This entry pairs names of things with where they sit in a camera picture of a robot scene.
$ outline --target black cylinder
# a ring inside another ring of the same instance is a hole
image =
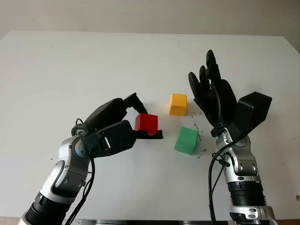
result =
[[[228,189],[233,206],[267,205],[260,182],[231,182],[228,183]]]
[[[38,193],[35,202],[26,213],[26,219],[32,225],[61,225],[70,204],[51,201]]]

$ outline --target yellow cube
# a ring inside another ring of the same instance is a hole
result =
[[[170,115],[184,116],[188,108],[187,95],[171,94],[169,107]]]

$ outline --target white wall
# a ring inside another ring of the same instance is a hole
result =
[[[299,51],[299,0],[0,0],[9,30],[284,36]]]

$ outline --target robotic hand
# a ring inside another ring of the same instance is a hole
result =
[[[261,179],[247,134],[263,122],[272,98],[253,92],[238,102],[230,84],[221,79],[212,50],[206,55],[206,65],[200,68],[198,79],[190,72],[188,80],[195,96],[194,101],[214,127],[211,135],[217,138],[219,151],[213,154],[209,169],[210,216],[216,224],[211,188],[211,171],[214,162],[222,164],[226,183],[231,194],[230,216],[237,224],[277,224],[273,209],[266,205]]]
[[[60,145],[59,160],[39,191],[35,202],[23,214],[19,225],[61,225],[66,212],[84,187],[81,201],[66,222],[70,225],[84,204],[95,176],[94,158],[117,154],[133,147],[136,139],[162,139],[162,131],[149,136],[132,130],[126,109],[147,113],[136,93],[116,98],[96,109],[72,129],[72,137]],[[91,162],[91,179],[85,182]]]

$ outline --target red cube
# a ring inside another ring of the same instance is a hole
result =
[[[135,119],[135,130],[146,131],[152,136],[158,132],[158,116],[140,113]]]

